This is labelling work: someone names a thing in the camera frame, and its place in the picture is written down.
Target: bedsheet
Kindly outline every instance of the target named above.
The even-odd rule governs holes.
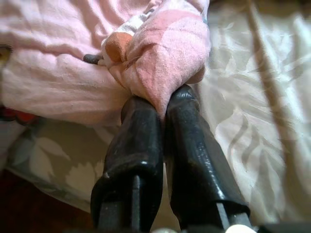
[[[310,13],[294,0],[210,5],[210,60],[203,81],[192,87],[253,224],[311,220]],[[117,130],[47,120],[10,149],[9,168],[88,210]],[[167,199],[160,216],[158,226],[176,229]]]

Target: pink fabric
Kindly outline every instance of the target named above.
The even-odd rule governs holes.
[[[108,69],[82,61],[101,54],[101,42],[121,24],[157,6],[134,34],[126,63]],[[204,7],[204,0],[3,0],[0,43],[14,52],[3,70],[2,102],[43,117],[111,125],[134,94],[163,118],[172,92],[202,78],[209,52]]]

